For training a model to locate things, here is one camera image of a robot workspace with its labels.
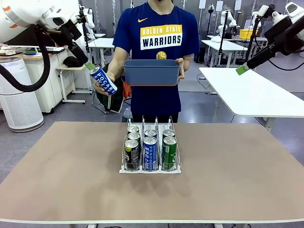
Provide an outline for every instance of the navy t-shirt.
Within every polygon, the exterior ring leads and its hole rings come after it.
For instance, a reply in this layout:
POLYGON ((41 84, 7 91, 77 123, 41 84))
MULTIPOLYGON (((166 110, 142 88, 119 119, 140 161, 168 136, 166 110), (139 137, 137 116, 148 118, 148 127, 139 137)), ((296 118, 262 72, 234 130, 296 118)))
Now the navy t-shirt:
MULTIPOLYGON (((199 53, 198 25, 193 14, 178 7, 159 15, 148 3, 126 9, 118 22, 113 45, 132 59, 174 59, 199 53)), ((178 86, 133 86, 134 114, 174 114, 181 111, 178 86)))

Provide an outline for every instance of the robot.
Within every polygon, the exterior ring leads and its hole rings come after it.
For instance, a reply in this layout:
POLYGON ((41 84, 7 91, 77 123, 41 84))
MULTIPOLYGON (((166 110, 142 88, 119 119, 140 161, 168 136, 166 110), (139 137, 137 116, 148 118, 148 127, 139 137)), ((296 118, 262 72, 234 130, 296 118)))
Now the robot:
POLYGON ((228 28, 227 25, 225 24, 226 14, 228 14, 227 19, 231 20, 231 23, 229 24, 229 27, 230 28, 236 28, 236 29, 239 28, 239 26, 237 25, 236 20, 232 16, 230 10, 228 9, 228 10, 222 11, 221 18, 220 18, 221 25, 218 27, 219 36, 216 36, 216 37, 212 38, 211 40, 213 42, 220 43, 222 41, 223 30, 226 30, 228 28))
POLYGON ((95 28, 95 24, 93 21, 93 10, 92 8, 86 9, 83 6, 79 6, 81 10, 83 10, 84 15, 86 16, 86 23, 85 27, 88 30, 88 38, 89 39, 96 39, 94 35, 93 29, 95 28))
MULTIPOLYGON (((255 21, 256 21, 256 19, 257 19, 257 16, 258 16, 258 12, 257 12, 257 11, 254 11, 254 12, 252 13, 251 26, 249 26, 248 29, 253 29, 253 28, 254 28, 254 26, 255 26, 255 21)), ((257 26, 257 29, 259 29, 261 26, 262 26, 262 23, 259 22, 259 23, 258 23, 258 26, 257 26)))
MULTIPOLYGON (((6 42, 24 31, 31 24, 35 24, 34 35, 42 52, 44 70, 41 78, 33 85, 22 85, 3 66, 0 65, 0 74, 17 90, 33 92, 41 88, 48 79, 50 60, 44 42, 45 36, 51 37, 58 46, 68 46, 79 62, 88 68, 92 63, 86 54, 75 43, 82 34, 76 27, 77 23, 85 23, 86 16, 83 10, 79 14, 71 9, 55 7, 52 1, 31 0, 31 4, 24 0, 2 0, 0 8, 0 42, 6 42)), ((259 51, 252 59, 245 63, 245 69, 253 69, 270 60, 277 52, 283 55, 299 53, 304 47, 304 9, 292 2, 286 5, 287 15, 281 15, 270 6, 262 6, 258 18, 274 18, 273 27, 265 33, 269 45, 259 51)), ((230 11, 222 13, 221 28, 225 25, 226 13, 232 21, 230 27, 237 26, 230 11)))

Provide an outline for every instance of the gray plastic tray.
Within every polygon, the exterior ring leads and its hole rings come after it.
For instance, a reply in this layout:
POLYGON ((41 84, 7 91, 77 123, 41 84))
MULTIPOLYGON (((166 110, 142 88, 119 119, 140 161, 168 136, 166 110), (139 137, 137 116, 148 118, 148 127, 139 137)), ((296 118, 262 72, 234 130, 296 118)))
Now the gray plastic tray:
POLYGON ((174 86, 180 71, 171 59, 132 59, 123 67, 126 83, 132 86, 174 86))

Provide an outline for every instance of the can dispenser rack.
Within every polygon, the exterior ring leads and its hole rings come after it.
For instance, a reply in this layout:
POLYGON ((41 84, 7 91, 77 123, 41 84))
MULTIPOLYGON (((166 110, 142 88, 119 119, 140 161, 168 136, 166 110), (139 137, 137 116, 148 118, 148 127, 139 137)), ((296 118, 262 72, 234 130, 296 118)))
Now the can dispenser rack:
POLYGON ((127 165, 125 162, 125 145, 123 144, 123 155, 122 155, 122 165, 121 169, 119 170, 119 173, 167 173, 167 174, 173 174, 173 173, 181 173, 181 159, 180 159, 180 152, 178 145, 176 146, 176 156, 175 156, 175 162, 173 165, 173 168, 169 171, 163 170, 162 168, 162 132, 167 129, 174 130, 172 119, 169 119, 168 123, 158 123, 157 118, 155 119, 155 123, 145 123, 144 119, 142 119, 142 123, 132 123, 130 117, 128 117, 127 126, 125 129, 124 134, 124 141, 125 143, 128 140, 128 131, 127 128, 129 126, 137 126, 139 127, 139 132, 141 135, 141 143, 140 147, 142 148, 140 150, 141 156, 139 160, 139 168, 137 170, 129 170, 127 169, 127 165), (157 157, 156 157, 156 166, 153 171, 147 171, 144 168, 144 151, 143 151, 143 139, 144 139, 144 132, 149 129, 154 129, 157 132, 157 157))

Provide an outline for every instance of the can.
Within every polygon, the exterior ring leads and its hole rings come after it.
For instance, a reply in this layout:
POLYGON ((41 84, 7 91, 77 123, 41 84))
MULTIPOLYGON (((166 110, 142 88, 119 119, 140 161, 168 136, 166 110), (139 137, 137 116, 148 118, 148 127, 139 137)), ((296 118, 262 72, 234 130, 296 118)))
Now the can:
POLYGON ((127 131, 128 131, 128 134, 129 133, 134 133, 134 132, 139 133, 139 127, 137 127, 137 126, 129 126, 127 128, 127 131))
POLYGON ((166 171, 174 167, 176 157, 177 139, 167 136, 162 142, 162 168, 166 171))
POLYGON ((148 171, 153 171, 157 167, 156 157, 157 157, 157 139, 148 136, 143 140, 143 150, 144 150, 144 169, 148 171))
POLYGON ((168 136, 175 137, 175 131, 172 129, 167 129, 162 132, 162 140, 168 136))
POLYGON ((109 95, 116 93, 117 86, 111 81, 100 66, 95 66, 90 70, 90 75, 109 95))
POLYGON ((127 169, 138 169, 138 148, 139 144, 136 140, 127 140, 124 143, 124 157, 127 164, 127 169))
POLYGON ((137 132, 132 132, 128 134, 128 140, 136 140, 139 144, 138 147, 138 162, 140 161, 141 158, 141 135, 137 132))
POLYGON ((156 132, 156 130, 153 130, 153 129, 146 130, 144 132, 144 137, 149 137, 149 136, 157 138, 157 132, 156 132))

